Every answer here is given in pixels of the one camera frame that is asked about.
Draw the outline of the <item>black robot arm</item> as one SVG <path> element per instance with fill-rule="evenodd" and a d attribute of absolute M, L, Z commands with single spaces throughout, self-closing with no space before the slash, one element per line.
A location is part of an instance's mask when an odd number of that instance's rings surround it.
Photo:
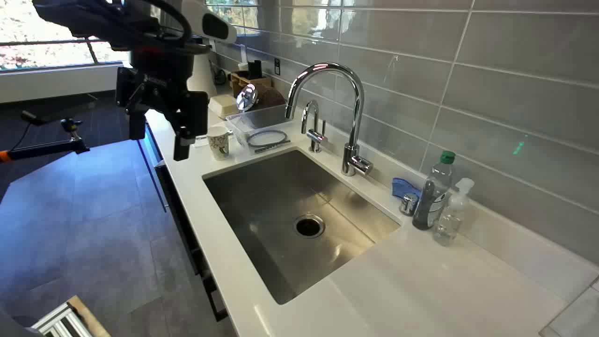
<path fill-rule="evenodd" d="M 129 137 L 142 139 L 146 113 L 161 113 L 174 131 L 174 159 L 189 157 L 196 137 L 208 133 L 206 92 L 193 92 L 194 58 L 211 51 L 209 41 L 234 41 L 232 25 L 209 10 L 200 11 L 193 28 L 181 10 L 166 0 L 144 0 L 172 17 L 179 28 L 163 26 L 149 13 L 121 0 L 32 0 L 35 13 L 52 25 L 65 26 L 73 38 L 97 38 L 112 51 L 129 53 L 129 68 L 116 75 L 116 103 L 129 116 Z"/>

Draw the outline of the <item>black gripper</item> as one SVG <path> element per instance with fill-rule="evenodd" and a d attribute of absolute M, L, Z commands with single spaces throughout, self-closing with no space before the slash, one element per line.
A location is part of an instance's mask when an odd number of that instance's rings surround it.
<path fill-rule="evenodd" d="M 148 109 L 163 113 L 176 133 L 174 161 L 189 157 L 187 139 L 208 133 L 208 94 L 187 88 L 191 75 L 191 54 L 133 51 L 131 66 L 116 77 L 116 103 L 129 116 L 129 137 L 144 137 Z"/>

